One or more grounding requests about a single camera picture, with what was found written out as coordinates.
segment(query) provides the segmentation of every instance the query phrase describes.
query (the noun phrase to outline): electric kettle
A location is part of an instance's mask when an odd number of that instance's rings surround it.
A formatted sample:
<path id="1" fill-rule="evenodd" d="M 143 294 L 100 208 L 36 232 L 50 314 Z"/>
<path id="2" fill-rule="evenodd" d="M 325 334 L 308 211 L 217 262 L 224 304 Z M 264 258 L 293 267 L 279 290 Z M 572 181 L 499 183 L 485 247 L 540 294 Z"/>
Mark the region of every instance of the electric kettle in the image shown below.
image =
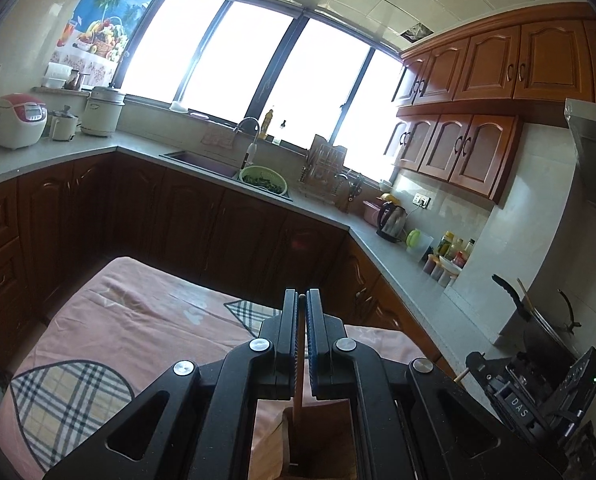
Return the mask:
<path id="1" fill-rule="evenodd" d="M 398 235 L 405 227 L 407 212 L 405 209 L 393 202 L 382 204 L 378 212 L 378 229 L 376 234 L 390 242 L 399 242 Z"/>

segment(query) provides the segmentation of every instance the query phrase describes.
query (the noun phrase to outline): wooden stick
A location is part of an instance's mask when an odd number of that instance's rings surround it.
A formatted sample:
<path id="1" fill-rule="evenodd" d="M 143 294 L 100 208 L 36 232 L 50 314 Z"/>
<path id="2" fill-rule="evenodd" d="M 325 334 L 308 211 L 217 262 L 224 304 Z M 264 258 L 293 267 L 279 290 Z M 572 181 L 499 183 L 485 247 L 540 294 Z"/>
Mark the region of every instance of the wooden stick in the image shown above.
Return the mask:
<path id="1" fill-rule="evenodd" d="M 520 278 L 516 278 L 518 280 L 518 285 L 520 285 L 520 289 L 523 291 L 524 296 L 527 298 L 527 305 L 529 306 L 529 310 L 533 313 L 534 312 L 534 304 L 532 300 L 529 299 L 529 294 L 527 293 L 527 289 L 524 288 L 523 282 L 520 281 Z"/>

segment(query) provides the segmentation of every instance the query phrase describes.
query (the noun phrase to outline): gray countertop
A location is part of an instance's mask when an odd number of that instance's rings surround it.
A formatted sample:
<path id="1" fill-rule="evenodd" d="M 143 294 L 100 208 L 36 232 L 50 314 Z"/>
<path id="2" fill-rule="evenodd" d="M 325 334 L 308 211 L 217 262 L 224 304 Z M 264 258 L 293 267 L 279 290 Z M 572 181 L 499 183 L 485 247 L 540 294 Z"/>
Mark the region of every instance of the gray countertop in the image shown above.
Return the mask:
<path id="1" fill-rule="evenodd" d="M 463 370 L 464 360 L 470 352 L 485 352 L 487 358 L 510 355 L 491 345 L 485 335 L 444 294 L 444 288 L 422 271 L 422 265 L 415 262 L 401 244 L 392 244 L 378 237 L 375 228 L 362 218 L 344 214 L 334 206 L 308 198 L 297 189 L 290 190 L 294 201 L 288 202 L 234 180 L 161 156 L 180 150 L 174 146 L 123 132 L 116 132 L 111 137 L 79 134 L 71 142 L 55 142 L 43 138 L 37 144 L 20 150 L 11 151 L 0 147 L 0 182 L 60 162 L 115 150 L 193 174 L 203 180 L 217 182 L 227 188 L 348 230 L 409 307 L 456 373 Z M 482 390 L 472 378 L 467 377 L 464 384 L 473 397 L 489 408 Z"/>

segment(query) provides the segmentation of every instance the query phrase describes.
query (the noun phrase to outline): rice cooker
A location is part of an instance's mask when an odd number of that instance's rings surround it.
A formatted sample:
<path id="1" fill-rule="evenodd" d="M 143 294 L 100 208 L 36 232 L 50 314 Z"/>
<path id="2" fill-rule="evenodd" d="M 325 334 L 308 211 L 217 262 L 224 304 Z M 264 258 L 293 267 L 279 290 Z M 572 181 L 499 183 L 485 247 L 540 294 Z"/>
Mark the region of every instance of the rice cooker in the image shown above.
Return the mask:
<path id="1" fill-rule="evenodd" d="M 116 88 L 95 86 L 87 99 L 80 130 L 99 137 L 113 134 L 124 106 L 124 96 Z"/>
<path id="2" fill-rule="evenodd" d="M 47 107 L 28 94 L 0 98 L 0 146 L 17 150 L 38 142 L 47 123 Z"/>

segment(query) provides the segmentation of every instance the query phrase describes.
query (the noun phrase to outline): pan handle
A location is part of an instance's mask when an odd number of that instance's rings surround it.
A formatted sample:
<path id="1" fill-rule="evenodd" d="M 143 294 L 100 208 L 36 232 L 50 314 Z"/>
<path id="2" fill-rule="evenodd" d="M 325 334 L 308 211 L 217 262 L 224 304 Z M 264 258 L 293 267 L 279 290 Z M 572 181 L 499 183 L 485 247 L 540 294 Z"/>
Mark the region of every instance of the pan handle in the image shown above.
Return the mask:
<path id="1" fill-rule="evenodd" d="M 516 310 L 520 317 L 522 317 L 525 321 L 530 321 L 532 318 L 531 313 L 524 307 L 523 302 L 520 301 L 520 296 L 516 290 L 510 285 L 509 282 L 503 280 L 497 274 L 492 274 L 491 279 L 496 282 L 497 285 L 500 285 L 507 291 L 507 294 L 511 296 L 511 299 L 514 300 L 514 305 L 516 306 Z"/>

